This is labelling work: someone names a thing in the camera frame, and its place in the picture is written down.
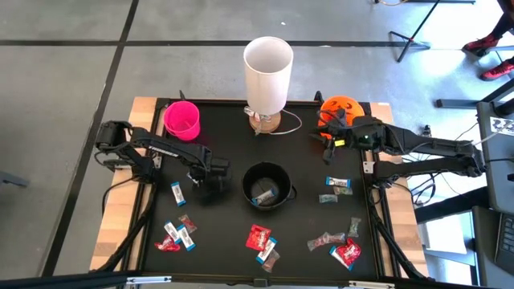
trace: wooden base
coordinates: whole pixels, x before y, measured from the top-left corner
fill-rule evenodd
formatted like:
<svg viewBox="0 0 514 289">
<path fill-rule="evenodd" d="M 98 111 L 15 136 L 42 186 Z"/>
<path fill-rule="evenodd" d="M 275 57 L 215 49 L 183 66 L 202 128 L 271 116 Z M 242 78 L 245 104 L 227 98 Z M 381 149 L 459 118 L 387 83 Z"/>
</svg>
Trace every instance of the wooden base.
<svg viewBox="0 0 514 289">
<path fill-rule="evenodd" d="M 280 119 L 280 112 L 272 115 L 269 121 L 261 120 L 260 122 L 258 122 L 257 120 L 255 120 L 253 116 L 249 117 L 250 126 L 254 130 L 256 130 L 259 127 L 259 124 L 261 125 L 260 133 L 274 132 L 280 125 Z"/>
</svg>

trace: gray floor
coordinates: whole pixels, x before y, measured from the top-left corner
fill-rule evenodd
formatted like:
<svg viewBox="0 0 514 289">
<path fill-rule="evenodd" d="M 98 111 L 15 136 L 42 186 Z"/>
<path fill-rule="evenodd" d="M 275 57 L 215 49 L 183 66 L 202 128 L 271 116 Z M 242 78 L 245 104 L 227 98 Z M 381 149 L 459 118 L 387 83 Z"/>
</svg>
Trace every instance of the gray floor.
<svg viewBox="0 0 514 289">
<path fill-rule="evenodd" d="M 129 0 L 4 0 L 0 39 L 118 39 L 129 6 Z M 387 7 L 372 0 L 146 0 L 138 6 L 129 39 L 275 35 L 287 40 L 387 41 L 390 30 L 414 32 L 429 9 L 430 4 Z M 434 49 L 410 52 L 400 64 L 394 60 L 399 48 L 293 47 L 289 98 L 311 100 L 321 90 L 325 96 L 389 102 L 397 125 L 417 131 L 430 124 L 437 136 L 455 138 L 475 122 L 475 113 L 436 109 L 434 100 L 477 100 L 509 80 L 505 76 L 485 83 L 477 75 L 499 64 L 499 56 L 512 54 L 476 59 L 459 50 L 485 36 L 499 14 L 495 2 L 484 0 L 474 6 L 441 4 L 419 35 Z M 0 279 L 37 274 L 114 50 L 0 47 L 0 170 L 31 181 L 27 189 L 0 187 Z M 127 47 L 104 120 L 126 120 L 134 96 L 177 97 L 179 89 L 189 98 L 243 99 L 242 52 L 242 47 Z M 90 162 L 57 274 L 87 271 L 100 224 L 101 194 L 111 177 Z M 461 192 L 467 189 L 461 179 L 451 183 Z M 451 196 L 447 189 L 438 193 Z M 446 278 L 438 270 L 430 272 L 436 279 Z"/>
</svg>

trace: black table surface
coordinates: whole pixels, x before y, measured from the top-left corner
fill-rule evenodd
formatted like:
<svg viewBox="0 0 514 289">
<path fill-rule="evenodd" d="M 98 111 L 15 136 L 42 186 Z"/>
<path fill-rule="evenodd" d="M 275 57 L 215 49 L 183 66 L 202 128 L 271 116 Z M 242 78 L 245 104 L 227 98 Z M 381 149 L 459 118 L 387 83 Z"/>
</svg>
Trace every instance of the black table surface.
<svg viewBox="0 0 514 289">
<path fill-rule="evenodd" d="M 512 288 L 514 276 L 495 264 L 500 213 L 476 206 L 473 207 L 472 214 L 479 285 L 492 288 Z"/>
<path fill-rule="evenodd" d="M 498 117 L 491 103 L 478 103 L 480 137 L 485 138 L 492 134 L 491 116 Z M 495 160 L 514 156 L 514 136 L 497 134 L 482 143 L 485 160 Z M 514 214 L 514 182 L 507 179 L 509 173 L 514 173 L 514 162 L 493 161 L 487 163 L 487 189 L 491 207 L 507 214 Z"/>
<path fill-rule="evenodd" d="M 230 160 L 231 189 L 217 202 L 202 205 L 193 195 L 192 182 L 186 177 L 187 168 L 165 157 L 161 167 L 163 177 L 157 186 L 155 211 L 144 248 L 141 266 L 144 272 L 172 276 L 221 276 L 223 280 L 244 276 L 277 277 L 296 281 L 319 280 L 320 283 L 377 277 L 361 153 L 338 149 L 332 165 L 324 164 L 321 158 L 323 145 L 308 136 L 317 124 L 316 110 L 319 108 L 316 105 L 288 103 L 285 109 L 301 118 L 303 126 L 282 136 L 255 136 L 248 116 L 243 112 L 243 104 L 197 103 L 197 106 L 201 132 L 195 141 L 210 148 L 216 157 Z M 282 118 L 277 131 L 298 125 L 293 116 L 283 113 Z M 285 168 L 298 190 L 295 201 L 268 212 L 258 211 L 249 205 L 243 196 L 241 180 L 243 174 L 260 161 L 271 161 Z M 339 196 L 338 203 L 320 204 L 320 194 L 333 193 L 332 187 L 325 185 L 327 176 L 351 179 L 353 195 Z M 181 207 L 177 207 L 169 187 L 175 181 L 180 182 L 186 199 L 186 204 Z M 166 220 L 179 226 L 181 223 L 177 218 L 183 214 L 188 214 L 198 227 L 191 234 L 196 247 L 191 251 L 186 251 L 183 245 L 178 252 L 158 250 L 154 243 L 165 238 L 163 226 Z M 318 238 L 325 231 L 332 234 L 347 232 L 351 217 L 362 219 L 359 237 L 354 239 L 362 253 L 352 271 L 328 253 L 332 245 L 322 246 L 313 252 L 308 250 L 307 241 Z M 278 241 L 275 250 L 280 259 L 272 273 L 263 270 L 255 260 L 258 251 L 245 246 L 253 224 L 271 229 L 271 236 Z"/>
</svg>

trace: person's foot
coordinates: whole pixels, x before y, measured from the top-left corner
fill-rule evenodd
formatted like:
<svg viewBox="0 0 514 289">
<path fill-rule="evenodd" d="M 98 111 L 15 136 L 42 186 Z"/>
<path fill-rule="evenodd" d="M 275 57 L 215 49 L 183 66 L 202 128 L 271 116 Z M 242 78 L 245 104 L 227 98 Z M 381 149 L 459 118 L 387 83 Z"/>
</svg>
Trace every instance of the person's foot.
<svg viewBox="0 0 514 289">
<path fill-rule="evenodd" d="M 495 47 L 496 45 L 498 45 L 498 39 L 495 39 L 492 35 L 488 35 L 482 39 L 464 45 L 463 50 L 478 56 L 484 56 L 486 49 Z"/>
<path fill-rule="evenodd" d="M 481 76 L 481 80 L 491 81 L 497 79 L 502 75 L 508 74 L 510 71 L 514 70 L 514 64 L 510 64 L 508 61 L 503 61 L 497 67 L 492 68 L 489 71 L 485 71 Z"/>
</svg>

